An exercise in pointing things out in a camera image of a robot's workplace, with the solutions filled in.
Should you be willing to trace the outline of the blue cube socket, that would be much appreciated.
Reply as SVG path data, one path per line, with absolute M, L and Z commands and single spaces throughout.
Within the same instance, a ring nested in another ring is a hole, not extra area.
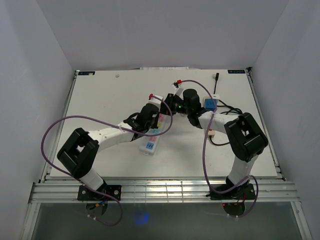
M 203 101 L 203 107 L 209 111 L 216 111 L 217 99 L 205 98 Z

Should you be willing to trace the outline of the white usb charger plug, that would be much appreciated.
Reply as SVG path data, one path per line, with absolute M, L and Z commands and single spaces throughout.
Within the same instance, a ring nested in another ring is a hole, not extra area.
M 217 100 L 220 99 L 220 95 L 219 95 L 219 94 L 212 94 L 211 97 L 212 97 L 213 99 L 217 99 Z

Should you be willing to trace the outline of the white multicolour power strip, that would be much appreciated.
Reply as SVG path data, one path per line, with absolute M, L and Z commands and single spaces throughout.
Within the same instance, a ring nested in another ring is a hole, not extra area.
M 161 138 L 160 134 L 165 130 L 165 127 L 167 125 L 168 119 L 170 117 L 160 114 L 157 122 L 157 127 L 151 128 L 149 132 L 147 132 L 148 135 L 152 135 L 149 137 L 144 136 L 142 144 L 139 147 L 139 150 L 144 154 L 144 155 L 154 155 L 157 144 Z

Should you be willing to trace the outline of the beige red power strip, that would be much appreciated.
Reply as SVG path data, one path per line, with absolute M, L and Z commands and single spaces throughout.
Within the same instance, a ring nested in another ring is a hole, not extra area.
M 209 96 L 205 96 L 205 97 L 203 98 L 203 103 L 204 103 L 204 100 L 205 100 L 205 99 L 213 99 L 213 98 L 210 98 Z M 215 133 L 216 133 L 216 132 L 215 132 L 214 130 L 210 129 L 210 130 L 208 131 L 208 138 L 214 136 Z

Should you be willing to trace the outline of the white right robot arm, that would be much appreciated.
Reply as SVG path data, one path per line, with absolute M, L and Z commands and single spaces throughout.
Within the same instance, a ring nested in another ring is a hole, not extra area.
M 244 193 L 244 186 L 249 182 L 256 159 L 268 146 L 266 135 L 250 113 L 234 116 L 215 113 L 201 105 L 200 97 L 194 89 L 184 90 L 183 98 L 169 93 L 161 104 L 160 112 L 166 115 L 187 115 L 192 126 L 205 130 L 205 137 L 210 130 L 226 134 L 234 154 L 231 171 L 225 180 L 226 188 L 214 189 L 212 185 L 209 188 L 215 194 L 227 194 L 232 199 Z

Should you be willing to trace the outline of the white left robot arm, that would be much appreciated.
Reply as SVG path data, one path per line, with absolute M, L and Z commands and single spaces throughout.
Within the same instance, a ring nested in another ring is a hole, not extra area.
M 136 115 L 116 125 L 100 130 L 75 129 L 57 153 L 57 159 L 73 178 L 89 187 L 88 193 L 100 200 L 106 195 L 107 184 L 93 169 L 96 155 L 112 146 L 135 141 L 154 125 L 160 104 L 147 103 Z

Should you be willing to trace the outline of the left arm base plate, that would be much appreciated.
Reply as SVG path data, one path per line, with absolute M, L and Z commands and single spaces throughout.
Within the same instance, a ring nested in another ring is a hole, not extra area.
M 118 201 L 121 200 L 122 186 L 121 185 L 105 185 L 102 188 L 92 191 L 88 187 L 81 185 L 78 189 L 77 200 L 78 201 L 113 201 L 112 198 L 106 197 L 109 195 Z

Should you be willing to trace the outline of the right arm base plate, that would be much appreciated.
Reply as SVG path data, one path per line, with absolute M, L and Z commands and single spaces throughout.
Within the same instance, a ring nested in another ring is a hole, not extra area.
M 254 200 L 256 197 L 256 193 L 255 193 L 253 184 L 248 183 L 248 184 L 238 186 L 234 190 L 224 194 L 218 194 L 213 191 L 210 191 L 205 196 L 207 198 L 210 198 L 211 200 L 238 200 L 238 199 Z

